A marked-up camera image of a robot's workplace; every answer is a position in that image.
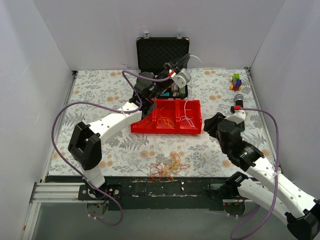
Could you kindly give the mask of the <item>black handheld microphone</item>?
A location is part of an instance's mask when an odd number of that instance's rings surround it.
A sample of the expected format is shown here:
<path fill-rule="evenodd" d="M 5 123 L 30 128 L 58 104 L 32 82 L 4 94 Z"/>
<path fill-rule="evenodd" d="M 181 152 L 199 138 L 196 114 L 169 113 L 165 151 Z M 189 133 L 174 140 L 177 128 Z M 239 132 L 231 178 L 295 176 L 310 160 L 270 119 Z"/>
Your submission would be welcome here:
<path fill-rule="evenodd" d="M 234 97 L 234 102 L 236 106 L 244 107 L 244 96 L 242 94 L 236 94 Z"/>

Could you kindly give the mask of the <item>red plastic compartment tray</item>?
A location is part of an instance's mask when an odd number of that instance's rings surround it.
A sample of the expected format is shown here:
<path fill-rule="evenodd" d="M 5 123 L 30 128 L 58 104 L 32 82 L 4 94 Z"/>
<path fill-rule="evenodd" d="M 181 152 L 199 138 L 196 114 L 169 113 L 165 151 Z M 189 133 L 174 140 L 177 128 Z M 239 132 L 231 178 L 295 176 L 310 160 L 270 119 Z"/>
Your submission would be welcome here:
<path fill-rule="evenodd" d="M 201 104 L 191 99 L 156 99 L 153 112 L 130 126 L 132 133 L 199 135 L 202 130 Z"/>

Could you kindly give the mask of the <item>colourful toy block figure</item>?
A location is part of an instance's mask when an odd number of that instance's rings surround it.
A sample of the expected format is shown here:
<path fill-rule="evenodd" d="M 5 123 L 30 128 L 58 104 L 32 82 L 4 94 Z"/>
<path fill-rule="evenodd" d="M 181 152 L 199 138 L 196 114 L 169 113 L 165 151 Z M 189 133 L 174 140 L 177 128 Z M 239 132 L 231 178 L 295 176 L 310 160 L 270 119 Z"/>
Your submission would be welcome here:
<path fill-rule="evenodd" d="M 229 89 L 233 91 L 240 91 L 242 89 L 242 80 L 238 73 L 235 73 L 230 77 Z"/>

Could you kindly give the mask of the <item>floral patterned table mat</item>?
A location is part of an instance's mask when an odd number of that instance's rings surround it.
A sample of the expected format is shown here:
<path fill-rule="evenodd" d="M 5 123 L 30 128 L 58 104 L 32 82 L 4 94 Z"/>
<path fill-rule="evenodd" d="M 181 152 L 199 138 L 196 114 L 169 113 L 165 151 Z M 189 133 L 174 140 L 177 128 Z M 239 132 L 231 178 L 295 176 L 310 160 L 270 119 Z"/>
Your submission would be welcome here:
<path fill-rule="evenodd" d="M 275 161 L 261 114 L 255 111 L 256 96 L 246 71 L 243 69 L 190 69 L 188 99 L 199 100 L 203 119 L 213 117 L 217 112 L 228 116 L 234 105 L 236 93 L 229 89 L 233 74 L 239 74 L 242 81 L 240 93 L 244 106 L 249 108 L 242 137 L 260 149 L 265 157 Z M 59 152 L 54 153 L 48 174 L 50 176 L 74 176 L 71 165 L 77 162 L 68 151 L 69 141 L 75 125 L 91 123 L 105 117 L 106 110 L 95 108 L 92 103 L 118 109 L 132 96 L 129 83 L 133 76 L 124 79 L 120 70 L 80 70 L 69 98 L 69 107 L 62 120 L 56 140 Z M 109 138 L 102 146 L 102 160 L 99 164 L 105 176 L 145 177 L 150 174 L 152 164 L 169 161 L 179 155 L 188 164 L 181 177 L 228 177 L 238 170 L 221 152 L 218 142 L 206 132 L 198 135 L 135 134 L 125 128 Z"/>

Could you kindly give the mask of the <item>aluminium front rail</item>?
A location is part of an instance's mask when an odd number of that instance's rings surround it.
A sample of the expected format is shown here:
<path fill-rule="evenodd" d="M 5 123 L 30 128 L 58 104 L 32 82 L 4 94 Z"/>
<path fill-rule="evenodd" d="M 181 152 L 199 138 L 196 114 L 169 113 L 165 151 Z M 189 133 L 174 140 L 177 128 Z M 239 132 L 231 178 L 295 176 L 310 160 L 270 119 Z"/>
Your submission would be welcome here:
<path fill-rule="evenodd" d="M 109 177 L 116 202 L 88 195 L 79 177 L 35 184 L 24 240 L 227 240 L 256 204 L 214 198 L 222 178 Z"/>

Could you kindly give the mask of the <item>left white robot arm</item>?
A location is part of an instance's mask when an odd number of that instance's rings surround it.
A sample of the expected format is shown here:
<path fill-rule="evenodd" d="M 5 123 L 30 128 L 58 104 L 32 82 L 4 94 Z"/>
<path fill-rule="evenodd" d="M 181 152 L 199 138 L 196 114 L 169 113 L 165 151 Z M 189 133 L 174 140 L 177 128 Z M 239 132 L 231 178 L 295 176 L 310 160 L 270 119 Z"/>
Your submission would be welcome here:
<path fill-rule="evenodd" d="M 90 184 L 89 194 L 95 200 L 106 196 L 105 178 L 99 164 L 102 160 L 102 145 L 117 132 L 148 117 L 156 108 L 155 99 L 160 97 L 172 84 L 185 87 L 191 80 L 187 71 L 189 53 L 166 62 L 164 69 L 154 75 L 142 71 L 138 74 L 123 70 L 122 75 L 136 77 L 132 97 L 119 109 L 111 109 L 110 114 L 89 124 L 79 122 L 74 127 L 68 150 L 79 163 L 84 179 Z"/>

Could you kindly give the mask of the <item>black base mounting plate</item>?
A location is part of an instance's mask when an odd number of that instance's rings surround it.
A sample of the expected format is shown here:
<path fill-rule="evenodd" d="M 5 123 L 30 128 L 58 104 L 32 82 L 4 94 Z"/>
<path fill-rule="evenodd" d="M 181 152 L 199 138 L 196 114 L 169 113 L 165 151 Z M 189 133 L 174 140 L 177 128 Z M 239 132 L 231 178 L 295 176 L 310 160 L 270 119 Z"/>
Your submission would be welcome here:
<path fill-rule="evenodd" d="M 108 176 L 100 189 L 116 199 L 124 210 L 208 209 L 242 215 L 245 212 L 242 197 L 216 192 L 225 181 L 225 177 L 176 177 L 152 181 L 148 177 Z"/>

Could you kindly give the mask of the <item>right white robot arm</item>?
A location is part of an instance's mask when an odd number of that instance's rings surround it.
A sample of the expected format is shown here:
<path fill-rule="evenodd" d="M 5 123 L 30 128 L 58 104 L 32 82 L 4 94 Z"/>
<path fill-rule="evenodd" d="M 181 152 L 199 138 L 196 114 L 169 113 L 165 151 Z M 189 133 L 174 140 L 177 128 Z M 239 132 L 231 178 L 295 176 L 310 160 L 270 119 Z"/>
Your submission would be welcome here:
<path fill-rule="evenodd" d="M 238 125 L 245 112 L 218 112 L 204 121 L 203 130 L 215 138 L 227 158 L 241 171 L 215 192 L 222 198 L 240 196 L 271 210 L 298 240 L 313 240 L 320 232 L 320 201 L 304 192 L 273 166 L 262 151 L 243 140 Z"/>

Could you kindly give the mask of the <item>black poker chip case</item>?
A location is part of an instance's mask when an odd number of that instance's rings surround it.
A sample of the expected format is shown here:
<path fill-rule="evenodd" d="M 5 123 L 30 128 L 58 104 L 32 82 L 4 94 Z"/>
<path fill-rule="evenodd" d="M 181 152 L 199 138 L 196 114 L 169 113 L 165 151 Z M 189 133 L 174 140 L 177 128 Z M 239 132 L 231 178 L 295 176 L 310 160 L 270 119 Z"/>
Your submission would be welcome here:
<path fill-rule="evenodd" d="M 159 69 L 172 60 L 189 53 L 190 40 L 187 37 L 144 37 L 136 40 L 138 69 Z M 182 99 L 188 96 L 188 84 L 182 88 Z"/>

